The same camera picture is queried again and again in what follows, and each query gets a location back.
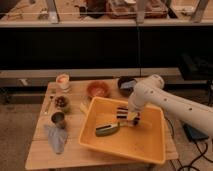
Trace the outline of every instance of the cable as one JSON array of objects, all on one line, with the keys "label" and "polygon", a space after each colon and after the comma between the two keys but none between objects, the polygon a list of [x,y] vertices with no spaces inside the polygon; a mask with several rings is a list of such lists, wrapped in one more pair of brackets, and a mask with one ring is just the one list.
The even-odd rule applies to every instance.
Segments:
[{"label": "cable", "polygon": [[179,159],[177,159],[177,161],[178,161],[178,163],[179,163],[180,167],[182,167],[183,165],[182,165],[182,163],[180,162],[180,160],[179,160]]},{"label": "cable", "polygon": [[170,127],[171,127],[171,136],[172,136],[172,139],[174,139],[174,136],[175,136],[175,131],[174,131],[174,127],[171,123],[171,121],[165,116],[165,119],[167,120],[167,122],[169,123]]},{"label": "cable", "polygon": [[[202,151],[201,151],[200,147],[198,146],[197,142],[195,142],[195,145],[196,145],[198,151],[200,152],[200,154],[202,154]],[[213,163],[213,160],[209,159],[205,155],[203,155],[203,158],[206,159],[208,162]]]},{"label": "cable", "polygon": [[181,166],[178,171],[181,171],[182,169],[184,168],[188,168],[188,171],[190,171],[190,169],[194,169],[194,170],[197,170],[197,171],[200,171],[198,168],[192,166],[198,159],[200,159],[201,157],[203,157],[206,152],[208,151],[208,144],[205,142],[205,145],[206,145],[206,148],[203,152],[201,152],[201,154],[199,156],[197,156],[196,158],[194,158],[190,163],[189,165],[184,165],[184,166]]},{"label": "cable", "polygon": [[172,162],[172,160],[170,160],[169,162],[170,162],[170,164],[172,165],[173,170],[176,171],[175,165],[174,165],[174,163]]}]

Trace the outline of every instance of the gray towel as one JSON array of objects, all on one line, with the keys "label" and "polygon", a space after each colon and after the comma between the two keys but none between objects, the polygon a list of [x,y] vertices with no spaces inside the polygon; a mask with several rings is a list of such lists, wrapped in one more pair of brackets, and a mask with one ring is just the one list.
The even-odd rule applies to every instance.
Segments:
[{"label": "gray towel", "polygon": [[68,133],[65,129],[57,128],[56,126],[44,125],[44,131],[48,141],[56,154],[61,154],[64,151]]}]

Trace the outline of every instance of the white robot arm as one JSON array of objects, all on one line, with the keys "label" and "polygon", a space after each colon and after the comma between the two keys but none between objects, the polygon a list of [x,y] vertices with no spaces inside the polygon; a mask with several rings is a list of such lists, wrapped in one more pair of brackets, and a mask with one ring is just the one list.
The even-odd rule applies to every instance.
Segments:
[{"label": "white robot arm", "polygon": [[141,110],[150,102],[213,137],[213,108],[181,98],[162,90],[164,81],[159,75],[151,75],[138,82],[128,99],[131,111]]}]

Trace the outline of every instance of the tray rim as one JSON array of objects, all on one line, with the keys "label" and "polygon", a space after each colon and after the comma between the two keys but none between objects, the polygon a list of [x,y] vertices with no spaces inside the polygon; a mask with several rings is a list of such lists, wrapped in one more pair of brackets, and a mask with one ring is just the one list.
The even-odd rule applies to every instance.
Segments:
[{"label": "tray rim", "polygon": [[89,149],[92,149],[94,151],[98,151],[98,152],[102,152],[102,153],[105,153],[105,154],[111,154],[113,156],[118,156],[118,157],[124,157],[126,159],[133,159],[133,160],[136,160],[136,161],[141,161],[141,162],[146,162],[146,163],[153,163],[153,164],[164,164],[165,161],[166,161],[166,143],[165,143],[165,125],[164,125],[164,114],[163,114],[163,110],[159,107],[159,106],[156,106],[154,104],[151,104],[151,103],[147,103],[145,105],[146,108],[152,108],[152,109],[157,109],[160,111],[160,117],[161,117],[161,121],[162,121],[162,130],[161,130],[161,133],[162,133],[162,144],[163,144],[163,157],[161,160],[157,160],[157,159],[145,159],[144,157],[134,157],[134,156],[130,156],[130,155],[125,155],[123,153],[116,153],[116,152],[111,152],[111,151],[108,151],[108,150],[105,150],[105,149],[100,149],[100,148],[97,148],[95,147],[94,145],[90,145],[90,144],[87,144],[87,143],[83,143],[81,141],[81,138],[82,138],[82,135],[83,135],[83,131],[85,129],[85,125],[87,123],[87,120],[89,118],[89,112],[94,104],[94,101],[96,100],[107,100],[107,101],[111,101],[111,102],[119,102],[119,103],[125,103],[125,104],[128,104],[127,101],[125,100],[117,100],[117,99],[111,99],[111,98],[104,98],[104,97],[94,97],[90,103],[90,106],[89,106],[89,109],[88,109],[88,112],[87,112],[87,115],[86,115],[86,119],[82,125],[82,128],[81,128],[81,131],[80,131],[80,135],[79,135],[79,138],[78,138],[78,142],[80,145],[86,147],[86,148],[89,148]]}]

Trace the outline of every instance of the wooden table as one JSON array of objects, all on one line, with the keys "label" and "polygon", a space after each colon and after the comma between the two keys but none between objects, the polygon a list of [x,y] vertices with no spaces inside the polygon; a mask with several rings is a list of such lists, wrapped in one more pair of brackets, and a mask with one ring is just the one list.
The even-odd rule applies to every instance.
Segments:
[{"label": "wooden table", "polygon": [[[105,81],[110,85],[110,98],[120,100],[126,99],[118,92],[117,79]],[[138,163],[138,161],[96,152],[78,143],[79,133],[85,119],[85,114],[80,110],[79,106],[82,102],[85,104],[89,104],[90,102],[90,99],[88,99],[86,95],[86,87],[90,82],[91,80],[71,81],[71,90],[68,93],[61,93],[56,83],[49,83],[27,157],[25,166],[27,170]],[[56,90],[56,96],[62,94],[66,95],[71,102],[71,111],[66,115],[69,136],[64,152],[61,155],[57,155],[53,152],[43,129],[44,124],[52,124],[50,120],[51,114],[56,112],[54,104],[52,103],[49,113],[44,115],[44,110],[50,99],[50,92],[52,89]],[[178,153],[176,147],[171,138],[169,129],[166,126],[166,159],[172,160],[177,158]]]}]

